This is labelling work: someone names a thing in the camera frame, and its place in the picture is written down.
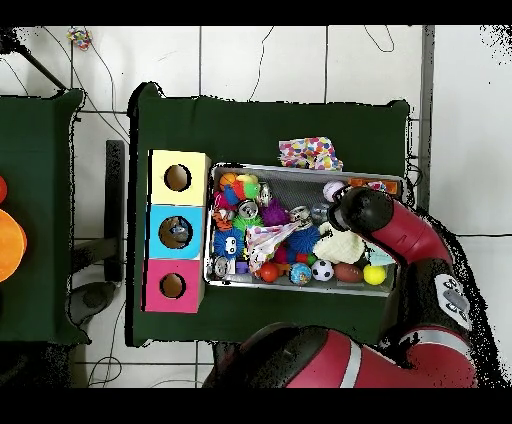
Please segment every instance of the table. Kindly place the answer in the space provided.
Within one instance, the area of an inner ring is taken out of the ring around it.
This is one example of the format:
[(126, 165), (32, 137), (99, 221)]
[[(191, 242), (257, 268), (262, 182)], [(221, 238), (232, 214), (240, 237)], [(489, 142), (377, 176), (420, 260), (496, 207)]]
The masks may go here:
[(404, 176), (409, 105), (356, 103), (240, 103), (215, 98), (163, 98), (143, 83), (129, 102), (126, 342), (215, 340), (239, 342), (277, 321), (336, 328), (375, 343), (386, 299), (207, 286), (197, 314), (140, 310), (149, 149), (206, 153), (219, 161), (280, 165), (278, 141), (325, 136), (344, 171)]

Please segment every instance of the brown ball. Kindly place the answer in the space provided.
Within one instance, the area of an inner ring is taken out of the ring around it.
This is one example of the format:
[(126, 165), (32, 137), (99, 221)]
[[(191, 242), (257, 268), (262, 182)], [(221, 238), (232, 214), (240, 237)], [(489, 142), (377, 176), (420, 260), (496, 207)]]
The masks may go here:
[(355, 265), (344, 262), (334, 265), (334, 275), (344, 283), (359, 283), (363, 281), (363, 271)]

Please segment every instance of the box with hole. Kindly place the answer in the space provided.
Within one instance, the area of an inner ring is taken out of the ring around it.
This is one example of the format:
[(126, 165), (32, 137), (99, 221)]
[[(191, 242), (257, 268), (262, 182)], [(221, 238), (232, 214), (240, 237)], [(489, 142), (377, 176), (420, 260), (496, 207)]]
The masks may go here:
[(204, 294), (202, 268), (200, 260), (149, 259), (141, 309), (196, 313)]
[(149, 255), (151, 259), (201, 259), (205, 208), (151, 205)]
[(204, 153), (149, 151), (151, 203), (205, 206), (210, 159)]

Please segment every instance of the polka dot fabric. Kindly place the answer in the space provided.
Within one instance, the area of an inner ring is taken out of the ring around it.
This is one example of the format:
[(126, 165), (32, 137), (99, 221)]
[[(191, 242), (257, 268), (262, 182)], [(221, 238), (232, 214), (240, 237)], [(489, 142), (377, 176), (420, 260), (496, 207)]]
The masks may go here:
[(343, 162), (336, 157), (327, 137), (298, 138), (280, 141), (281, 164), (292, 168), (341, 171)]

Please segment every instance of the yellow ball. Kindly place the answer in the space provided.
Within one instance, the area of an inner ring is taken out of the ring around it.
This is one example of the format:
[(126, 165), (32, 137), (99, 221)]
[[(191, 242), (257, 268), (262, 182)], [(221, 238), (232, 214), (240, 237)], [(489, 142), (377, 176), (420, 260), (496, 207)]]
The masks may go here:
[(382, 284), (386, 279), (386, 269), (383, 266), (366, 265), (363, 269), (364, 281), (372, 286)]

